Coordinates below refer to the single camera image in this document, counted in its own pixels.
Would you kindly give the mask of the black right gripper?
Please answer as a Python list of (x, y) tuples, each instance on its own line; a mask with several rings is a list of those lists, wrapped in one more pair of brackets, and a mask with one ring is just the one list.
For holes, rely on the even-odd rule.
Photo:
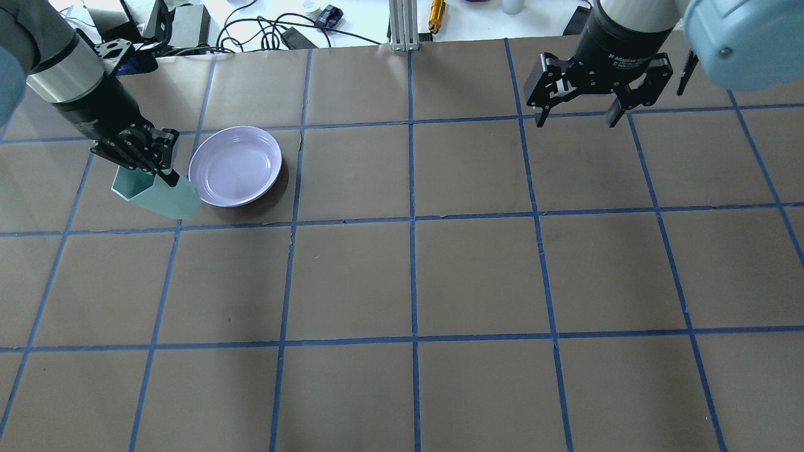
[(526, 105), (536, 126), (551, 107), (580, 95), (614, 95), (606, 123), (614, 128), (626, 112), (660, 99), (674, 73), (661, 47), (674, 29), (671, 6), (593, 6), (568, 59), (543, 52), (525, 83)]

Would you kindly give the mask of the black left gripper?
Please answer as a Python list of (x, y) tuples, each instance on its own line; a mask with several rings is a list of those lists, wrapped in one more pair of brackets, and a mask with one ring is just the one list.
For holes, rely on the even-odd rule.
[(53, 107), (81, 134), (92, 140), (90, 151), (129, 171), (158, 176), (175, 188), (181, 175), (172, 168), (175, 129), (154, 126), (122, 83), (105, 75), (83, 97)]

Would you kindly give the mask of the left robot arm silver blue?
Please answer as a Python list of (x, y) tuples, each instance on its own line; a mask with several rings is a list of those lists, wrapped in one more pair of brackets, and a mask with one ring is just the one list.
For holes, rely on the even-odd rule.
[(129, 49), (117, 59), (98, 54), (47, 1), (3, 1), (1, 20), (3, 125), (30, 88), (92, 141), (94, 154), (177, 186), (178, 132), (153, 126), (115, 76)]

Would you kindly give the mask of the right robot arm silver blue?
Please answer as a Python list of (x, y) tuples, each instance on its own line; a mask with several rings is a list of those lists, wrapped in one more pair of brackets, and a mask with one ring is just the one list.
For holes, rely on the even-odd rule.
[(677, 94), (696, 68), (727, 90), (766, 89), (802, 77), (801, 1), (594, 1), (572, 56), (542, 53), (526, 81), (526, 105), (545, 125), (580, 95), (614, 95), (609, 127), (660, 99), (674, 74), (661, 46), (681, 25), (689, 46)]

